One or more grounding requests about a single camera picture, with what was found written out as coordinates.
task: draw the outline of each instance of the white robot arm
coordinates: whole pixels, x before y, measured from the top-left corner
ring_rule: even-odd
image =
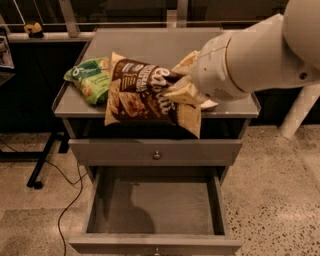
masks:
[[[319,10],[319,0],[290,0],[284,15],[213,38],[198,55],[195,86],[219,103],[319,83]]]

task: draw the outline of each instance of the speckled concrete floor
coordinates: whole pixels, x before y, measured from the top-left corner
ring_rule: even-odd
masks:
[[[48,134],[0,134],[18,151],[40,150]],[[71,151],[47,160],[78,179]],[[0,149],[10,151],[0,142]],[[237,255],[320,255],[320,126],[303,126],[292,140],[276,127],[249,127],[244,145],[222,186],[232,238],[242,240]],[[51,165],[39,175],[42,190],[26,187],[35,163],[0,163],[0,256],[63,255],[57,222],[79,192]],[[85,176],[80,198],[64,215],[68,239],[82,228],[91,191]],[[69,245],[67,255],[79,255]]]

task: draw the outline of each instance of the drawer knob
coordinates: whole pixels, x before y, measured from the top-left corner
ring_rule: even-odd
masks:
[[[161,158],[161,154],[160,154],[160,152],[157,150],[156,152],[154,152],[153,159],[159,160],[160,158]]]

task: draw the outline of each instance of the cabinet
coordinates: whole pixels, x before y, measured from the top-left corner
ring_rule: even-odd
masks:
[[[111,56],[172,68],[221,34],[213,28],[98,29],[82,60]],[[234,254],[220,185],[242,145],[255,95],[202,113],[200,139],[165,124],[104,127],[105,105],[88,106],[65,83],[53,106],[93,191],[83,231],[70,240],[80,253]]]

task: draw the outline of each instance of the drawer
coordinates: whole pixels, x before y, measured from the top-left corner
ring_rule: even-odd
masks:
[[[230,166],[242,140],[71,139],[86,166]]]
[[[213,167],[104,167],[93,184],[79,253],[232,255]]]

